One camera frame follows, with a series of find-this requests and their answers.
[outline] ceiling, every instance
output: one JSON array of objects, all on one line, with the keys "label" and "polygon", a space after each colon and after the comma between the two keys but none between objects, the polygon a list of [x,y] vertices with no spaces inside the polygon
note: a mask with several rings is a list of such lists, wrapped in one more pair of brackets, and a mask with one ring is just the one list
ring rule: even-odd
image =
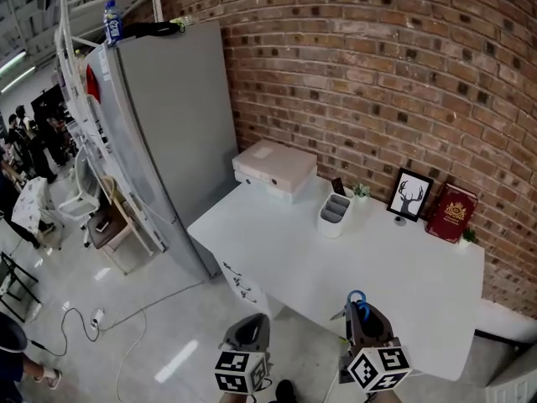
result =
[{"label": "ceiling", "polygon": [[[59,1],[52,0],[46,10],[39,9],[43,0],[0,1],[0,66],[22,50],[28,53],[23,62],[0,76],[0,88],[33,65],[39,69],[54,59],[54,31],[60,19]],[[70,24],[73,35],[81,35],[91,29],[91,23],[88,24],[84,18],[73,21]]]}]

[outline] picture frame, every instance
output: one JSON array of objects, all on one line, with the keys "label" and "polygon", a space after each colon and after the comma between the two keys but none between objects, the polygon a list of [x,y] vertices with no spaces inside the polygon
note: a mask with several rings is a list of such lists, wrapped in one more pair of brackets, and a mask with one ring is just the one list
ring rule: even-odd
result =
[{"label": "picture frame", "polygon": [[433,182],[431,178],[401,167],[387,210],[395,215],[417,222]]}]

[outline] red book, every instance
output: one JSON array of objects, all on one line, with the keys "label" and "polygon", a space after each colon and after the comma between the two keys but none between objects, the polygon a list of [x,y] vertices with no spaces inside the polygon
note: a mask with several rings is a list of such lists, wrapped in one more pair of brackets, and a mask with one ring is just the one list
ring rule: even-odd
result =
[{"label": "red book", "polygon": [[477,205],[477,196],[452,184],[445,184],[440,201],[425,231],[457,243]]}]

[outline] white metal rack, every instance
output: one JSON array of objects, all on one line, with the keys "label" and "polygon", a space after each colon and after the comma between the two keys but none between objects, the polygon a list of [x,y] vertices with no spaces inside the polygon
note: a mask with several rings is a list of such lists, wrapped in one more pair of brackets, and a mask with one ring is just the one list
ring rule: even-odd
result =
[{"label": "white metal rack", "polygon": [[[104,143],[100,130],[97,127],[98,114],[92,106],[91,99],[84,89],[80,73],[77,69],[75,50],[73,41],[97,47],[99,44],[84,39],[82,36],[95,34],[104,29],[103,8],[108,0],[60,0],[60,24],[55,31],[56,53],[60,62],[60,68],[65,80],[64,92],[65,103],[70,115],[75,119],[80,127],[79,140],[83,143],[88,153],[93,172],[100,180],[104,175],[112,176],[119,185],[122,194],[128,202],[140,225],[151,237],[159,250],[165,250],[162,238],[150,219],[138,204],[133,194],[133,189],[128,179],[121,171],[113,152]],[[117,6],[122,8],[123,16],[132,12],[140,4],[147,0],[116,0]],[[154,19],[156,22],[164,20],[160,0],[151,0],[153,3]],[[87,31],[73,35],[71,34],[71,22],[87,25]]]}]

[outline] glossy gray floor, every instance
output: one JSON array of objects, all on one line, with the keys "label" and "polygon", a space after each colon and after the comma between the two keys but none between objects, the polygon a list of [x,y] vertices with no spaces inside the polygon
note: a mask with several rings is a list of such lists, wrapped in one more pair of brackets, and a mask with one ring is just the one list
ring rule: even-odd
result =
[{"label": "glossy gray floor", "polygon": [[[65,199],[67,179],[51,186],[56,204]],[[34,291],[44,306],[34,322],[25,326],[29,338],[55,352],[63,351],[61,319],[69,307],[78,308],[88,321],[97,308],[105,310],[102,328],[129,317],[138,309],[197,283],[166,253],[151,260],[139,258],[138,242],[128,240],[118,251],[124,265],[141,264],[123,276],[94,248],[82,248],[82,233],[66,223],[62,250],[35,251],[5,222],[0,222],[0,249],[13,252],[23,267],[35,274]],[[116,378],[125,353],[144,330],[147,331],[128,355],[117,379],[119,396],[125,403],[184,402],[216,403],[212,369],[218,343],[226,329],[253,311],[242,304],[224,279],[216,279],[171,296],[142,313],[102,333],[95,343],[86,339],[80,318],[70,313],[65,321],[69,338],[67,355],[55,358],[37,348],[29,348],[31,358],[56,366],[64,373],[57,391],[25,379],[21,391],[29,402],[114,402]],[[272,378],[292,379],[301,401],[325,401],[339,351],[335,335],[297,313],[284,309],[271,324],[270,353]],[[428,375],[408,379],[399,387],[405,402],[481,402],[482,387],[494,369],[511,355],[510,349],[476,339],[467,368],[459,382]],[[259,403],[271,401],[274,386],[257,395]],[[356,403],[357,395],[337,398],[339,403]]]}]

